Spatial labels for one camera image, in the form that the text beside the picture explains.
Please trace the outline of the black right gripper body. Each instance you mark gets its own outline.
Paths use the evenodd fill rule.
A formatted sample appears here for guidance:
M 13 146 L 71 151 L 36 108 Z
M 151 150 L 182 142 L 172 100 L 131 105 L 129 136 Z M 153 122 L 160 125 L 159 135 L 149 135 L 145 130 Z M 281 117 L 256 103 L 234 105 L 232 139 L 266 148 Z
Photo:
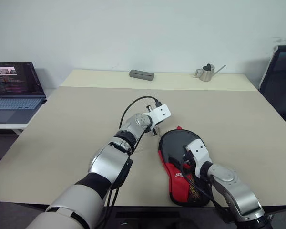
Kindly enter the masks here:
M 181 164 L 181 171 L 184 173 L 196 173 L 197 170 L 197 163 L 196 157 L 198 153 L 198 149 L 186 150 L 184 149 L 183 161 Z

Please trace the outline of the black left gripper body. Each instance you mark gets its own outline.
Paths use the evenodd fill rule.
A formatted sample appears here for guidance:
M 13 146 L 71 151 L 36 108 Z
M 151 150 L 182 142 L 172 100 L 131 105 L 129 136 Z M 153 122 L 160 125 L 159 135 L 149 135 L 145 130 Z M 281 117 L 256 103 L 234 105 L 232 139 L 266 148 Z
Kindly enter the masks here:
M 160 123 L 160 112 L 157 110 L 154 112 L 152 107 L 148 105 L 146 107 L 147 112 L 146 115 L 151 120 L 151 126 L 149 127 L 149 130 L 152 132 L 153 136 L 158 135 L 158 130 L 156 129 L 157 125 Z

